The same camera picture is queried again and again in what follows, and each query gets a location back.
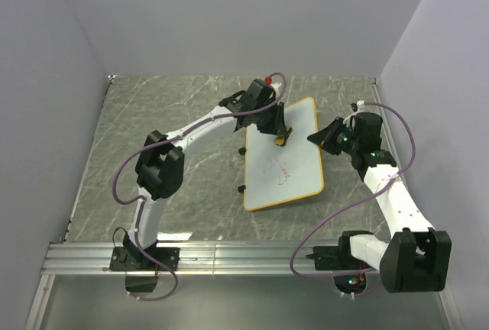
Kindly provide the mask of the yellow bone-shaped eraser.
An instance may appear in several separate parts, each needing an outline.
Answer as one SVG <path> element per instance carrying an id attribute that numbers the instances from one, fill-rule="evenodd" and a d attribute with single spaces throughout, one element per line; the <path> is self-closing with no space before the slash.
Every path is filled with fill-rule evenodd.
<path id="1" fill-rule="evenodd" d="M 279 147 L 285 147 L 287 143 L 283 142 L 283 137 L 285 136 L 287 130 L 285 128 L 274 138 L 274 143 Z"/>

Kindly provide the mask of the yellow-framed whiteboard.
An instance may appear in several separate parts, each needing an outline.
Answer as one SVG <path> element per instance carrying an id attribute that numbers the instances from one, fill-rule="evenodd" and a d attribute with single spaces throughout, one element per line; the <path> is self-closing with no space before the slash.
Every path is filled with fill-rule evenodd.
<path id="1" fill-rule="evenodd" d="M 249 212 L 316 196 L 324 190 L 321 151 L 307 140 L 319 130 L 315 99 L 308 96 L 288 105 L 284 116 L 292 133 L 283 147 L 254 125 L 247 129 L 243 206 Z"/>

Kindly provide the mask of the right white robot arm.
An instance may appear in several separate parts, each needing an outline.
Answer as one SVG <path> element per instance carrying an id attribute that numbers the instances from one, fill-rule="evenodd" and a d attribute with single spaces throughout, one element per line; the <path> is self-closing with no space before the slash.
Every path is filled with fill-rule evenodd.
<path id="1" fill-rule="evenodd" d="M 383 119 L 359 112 L 349 123 L 337 117 L 308 136 L 331 155 L 347 154 L 361 181 L 377 200 L 390 232 L 383 242 L 369 231 L 344 231 L 338 240 L 338 269 L 377 270 L 389 293 L 444 290 L 452 241 L 423 216 L 400 179 L 400 169 L 381 147 Z"/>

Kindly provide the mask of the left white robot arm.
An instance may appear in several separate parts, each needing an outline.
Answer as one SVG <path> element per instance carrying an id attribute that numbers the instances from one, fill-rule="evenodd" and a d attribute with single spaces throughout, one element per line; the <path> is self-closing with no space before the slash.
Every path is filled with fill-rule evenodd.
<path id="1" fill-rule="evenodd" d="M 274 136 L 283 147 L 292 128 L 285 123 L 282 97 L 287 82 L 274 82 L 272 76 L 254 79 L 246 90 L 222 99 L 210 112 L 189 125 L 162 134 L 152 131 L 144 146 L 134 152 L 138 195 L 134 221 L 123 238 L 127 260 L 136 270 L 158 267 L 157 226 L 165 202 L 183 184 L 185 162 L 192 154 L 224 136 L 251 125 L 259 133 Z"/>

